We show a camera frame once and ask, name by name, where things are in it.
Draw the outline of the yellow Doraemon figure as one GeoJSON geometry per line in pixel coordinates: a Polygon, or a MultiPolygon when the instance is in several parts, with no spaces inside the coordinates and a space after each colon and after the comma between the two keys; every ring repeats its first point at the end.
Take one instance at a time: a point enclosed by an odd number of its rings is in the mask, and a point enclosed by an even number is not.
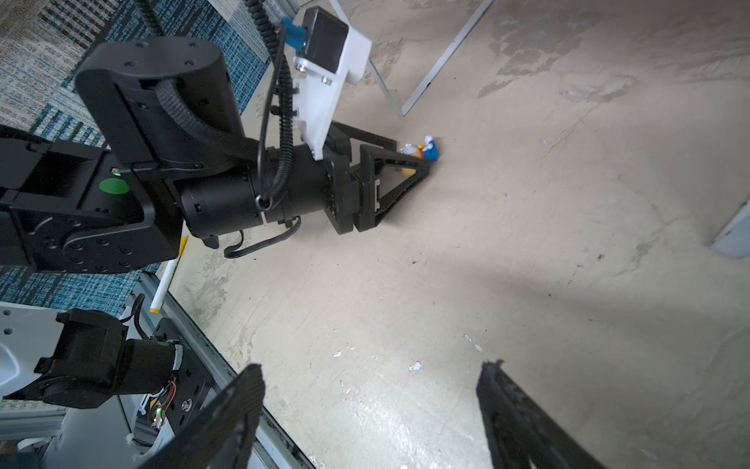
{"type": "Polygon", "coordinates": [[[427,161],[438,161],[441,157],[436,140],[433,136],[426,136],[424,143],[419,145],[405,144],[398,152],[406,156],[414,156],[427,161]]]}

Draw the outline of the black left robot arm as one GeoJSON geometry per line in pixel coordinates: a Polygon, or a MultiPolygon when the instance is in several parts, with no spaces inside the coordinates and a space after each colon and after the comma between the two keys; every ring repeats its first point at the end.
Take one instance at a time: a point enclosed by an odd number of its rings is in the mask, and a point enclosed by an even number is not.
{"type": "Polygon", "coordinates": [[[1,130],[1,262],[37,273],[116,275],[180,256],[183,231],[215,249],[267,222],[283,232],[224,250],[241,258],[324,212],[339,234],[377,227],[432,161],[337,122],[341,90],[371,48],[324,9],[274,23],[247,3],[273,62],[263,114],[279,145],[245,135],[222,50],[193,37],[98,46],[75,78],[101,148],[1,130]]]}

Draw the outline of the yellow white marker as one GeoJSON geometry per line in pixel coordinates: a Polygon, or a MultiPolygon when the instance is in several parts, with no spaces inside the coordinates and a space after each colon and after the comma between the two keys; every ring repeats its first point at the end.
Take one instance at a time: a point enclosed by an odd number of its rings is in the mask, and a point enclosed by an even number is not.
{"type": "Polygon", "coordinates": [[[183,238],[181,238],[178,256],[168,261],[166,264],[166,268],[158,283],[156,292],[154,293],[154,298],[152,298],[152,303],[150,303],[150,312],[152,314],[159,314],[161,312],[164,300],[166,298],[167,293],[169,292],[171,281],[176,273],[179,262],[184,254],[184,250],[187,246],[187,242],[188,242],[188,238],[186,236],[183,236],[183,238]]]}

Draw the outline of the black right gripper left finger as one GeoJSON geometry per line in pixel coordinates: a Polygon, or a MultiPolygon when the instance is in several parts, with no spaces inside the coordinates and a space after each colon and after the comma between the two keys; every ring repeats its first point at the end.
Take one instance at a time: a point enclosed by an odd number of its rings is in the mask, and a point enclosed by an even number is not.
{"type": "Polygon", "coordinates": [[[265,392],[261,365],[248,365],[182,433],[142,467],[247,467],[265,392]]]}

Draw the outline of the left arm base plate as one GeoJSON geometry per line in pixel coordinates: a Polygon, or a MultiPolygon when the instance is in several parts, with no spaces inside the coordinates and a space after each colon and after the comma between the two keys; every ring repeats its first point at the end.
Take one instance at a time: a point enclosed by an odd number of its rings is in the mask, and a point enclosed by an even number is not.
{"type": "Polygon", "coordinates": [[[171,373],[164,391],[144,398],[136,422],[149,436],[158,436],[165,427],[179,434],[201,411],[212,388],[213,377],[171,320],[159,321],[154,338],[181,346],[182,361],[179,369],[171,373]]]}

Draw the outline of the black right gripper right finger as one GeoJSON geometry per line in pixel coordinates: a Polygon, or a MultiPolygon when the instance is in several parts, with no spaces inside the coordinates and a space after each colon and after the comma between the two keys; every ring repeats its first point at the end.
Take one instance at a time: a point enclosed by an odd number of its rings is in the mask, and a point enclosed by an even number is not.
{"type": "Polygon", "coordinates": [[[502,369],[482,364],[477,397],[494,468],[602,468],[502,369]]]}

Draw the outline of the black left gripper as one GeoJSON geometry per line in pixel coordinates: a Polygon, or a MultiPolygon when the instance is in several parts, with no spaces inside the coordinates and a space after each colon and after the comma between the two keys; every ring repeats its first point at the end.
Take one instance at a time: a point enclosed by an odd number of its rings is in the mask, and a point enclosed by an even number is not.
{"type": "Polygon", "coordinates": [[[324,212],[336,233],[344,235],[354,225],[359,232],[377,227],[430,175],[433,162],[396,152],[393,139],[347,124],[344,132],[333,123],[323,146],[322,165],[327,181],[324,212]],[[353,141],[364,142],[355,179],[353,141]]]}

